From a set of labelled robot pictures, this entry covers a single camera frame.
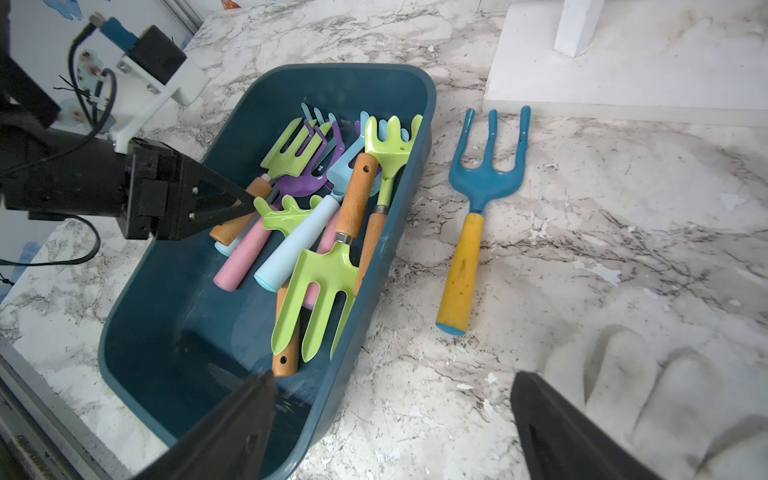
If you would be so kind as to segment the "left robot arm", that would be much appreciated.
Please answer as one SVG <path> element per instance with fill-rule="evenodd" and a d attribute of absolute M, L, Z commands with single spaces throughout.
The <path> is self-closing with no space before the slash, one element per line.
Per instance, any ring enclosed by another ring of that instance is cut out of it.
<path fill-rule="evenodd" d="M 141 139 L 168 101 L 188 105 L 208 76 L 156 27 L 135 35 L 93 14 L 67 57 L 100 32 L 121 51 L 95 90 L 79 95 L 84 135 L 57 130 L 59 105 L 1 56 L 1 197 L 34 220 L 113 218 L 128 239 L 182 240 L 254 212 L 255 195 L 165 144 Z"/>

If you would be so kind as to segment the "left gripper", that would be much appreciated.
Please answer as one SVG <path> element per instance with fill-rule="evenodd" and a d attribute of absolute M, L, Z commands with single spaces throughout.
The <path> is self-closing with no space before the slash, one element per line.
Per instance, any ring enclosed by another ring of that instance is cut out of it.
<path fill-rule="evenodd" d="M 38 138 L 1 130 L 1 199 L 32 219 L 112 217 L 127 239 L 178 240 L 255 212 L 254 196 L 170 146 L 134 139 L 120 154 L 108 140 L 50 130 Z"/>

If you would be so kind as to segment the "light blue fork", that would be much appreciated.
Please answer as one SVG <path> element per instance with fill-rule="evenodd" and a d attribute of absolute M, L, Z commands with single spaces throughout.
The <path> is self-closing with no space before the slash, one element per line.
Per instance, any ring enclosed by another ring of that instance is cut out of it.
<path fill-rule="evenodd" d="M 350 162 L 364 148 L 364 127 L 368 119 L 369 114 L 366 111 L 361 111 L 358 138 L 327 171 L 327 179 L 333 184 L 332 191 L 282 241 L 255 272 L 254 279 L 265 290 L 277 292 L 285 284 L 294 271 L 300 253 L 311 248 L 332 216 L 340 208 L 353 175 Z"/>

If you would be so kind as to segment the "teal fork yellow handle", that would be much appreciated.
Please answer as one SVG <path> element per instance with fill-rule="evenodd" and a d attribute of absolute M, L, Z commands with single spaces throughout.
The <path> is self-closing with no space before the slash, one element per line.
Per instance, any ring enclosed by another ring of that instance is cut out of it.
<path fill-rule="evenodd" d="M 469 326 L 484 227 L 484 209 L 492 200 L 513 195 L 523 184 L 531 108 L 528 105 L 521 108 L 515 164 L 507 172 L 493 167 L 498 134 L 498 112 L 495 110 L 488 115 L 488 138 L 481 165 L 474 169 L 462 165 L 474 118 L 475 111 L 468 110 L 449 172 L 449 182 L 453 189 L 469 201 L 469 212 L 465 217 L 436 319 L 436 326 L 453 336 L 465 334 Z"/>

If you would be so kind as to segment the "teal plastic storage box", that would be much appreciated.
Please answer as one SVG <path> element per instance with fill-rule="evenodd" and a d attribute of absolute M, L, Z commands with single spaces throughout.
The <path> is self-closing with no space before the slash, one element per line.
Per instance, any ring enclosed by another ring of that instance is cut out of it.
<path fill-rule="evenodd" d="M 242 183 L 261 173 L 261 160 L 301 105 L 331 113 L 351 145 L 365 117 L 424 124 L 395 182 L 387 223 L 351 315 L 336 301 L 318 353 L 277 383 L 279 398 L 260 475 L 286 479 L 328 431 L 340 408 L 362 341 L 386 283 L 411 203 L 431 149 L 437 103 L 423 70 L 393 64 L 287 65 L 262 75 L 232 111 L 205 166 Z M 250 373 L 272 363 L 271 335 L 282 278 L 268 287 L 259 269 L 292 270 L 294 257 L 275 258 L 281 233 L 249 229 L 223 255 L 207 233 L 150 244 L 106 320 L 99 346 L 105 382 L 165 444 L 173 445 L 235 391 Z"/>

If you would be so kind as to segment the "purple rake pink handle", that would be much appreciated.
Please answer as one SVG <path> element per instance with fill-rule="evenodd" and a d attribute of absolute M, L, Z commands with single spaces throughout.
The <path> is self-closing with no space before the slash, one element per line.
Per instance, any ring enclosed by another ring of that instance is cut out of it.
<path fill-rule="evenodd" d="M 297 203 L 299 198 L 308 197 L 310 208 L 319 203 L 315 193 L 326 184 L 327 174 L 316 175 L 314 171 L 327 156 L 338 159 L 344 152 L 344 145 L 340 140 L 339 122 L 334 115 L 330 115 L 327 120 L 320 118 L 308 121 L 317 122 L 314 130 L 322 142 L 302 173 L 298 177 L 284 176 L 278 179 L 266 199 L 255 197 L 258 219 L 249 214 L 212 230 L 211 237 L 217 241 L 217 248 L 229 252 L 229 259 L 214 277 L 214 284 L 220 289 L 235 291 L 261 254 L 272 232 L 277 230 L 289 235 L 309 215 L 311 209 L 301 208 Z"/>

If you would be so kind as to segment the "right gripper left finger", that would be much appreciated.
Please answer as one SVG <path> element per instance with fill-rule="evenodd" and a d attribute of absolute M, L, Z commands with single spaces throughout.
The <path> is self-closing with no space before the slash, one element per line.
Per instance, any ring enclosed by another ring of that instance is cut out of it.
<path fill-rule="evenodd" d="M 271 371 L 250 375 L 138 479 L 256 479 L 275 417 Z"/>

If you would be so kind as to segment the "green wide fork wooden handle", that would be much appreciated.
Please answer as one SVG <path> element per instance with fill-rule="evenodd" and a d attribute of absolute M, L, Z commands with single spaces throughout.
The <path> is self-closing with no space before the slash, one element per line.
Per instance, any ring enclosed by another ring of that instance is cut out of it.
<path fill-rule="evenodd" d="M 278 179 L 298 177 L 322 142 L 314 130 L 316 124 L 316 121 L 304 118 L 293 119 L 261 161 L 264 172 L 246 191 L 256 198 L 266 199 Z"/>

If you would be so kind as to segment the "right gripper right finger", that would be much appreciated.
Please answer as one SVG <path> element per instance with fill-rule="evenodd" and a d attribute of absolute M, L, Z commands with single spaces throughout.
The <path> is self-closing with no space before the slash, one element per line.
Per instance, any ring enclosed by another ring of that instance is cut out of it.
<path fill-rule="evenodd" d="M 511 407 L 532 479 L 656 479 L 541 376 L 516 374 Z"/>

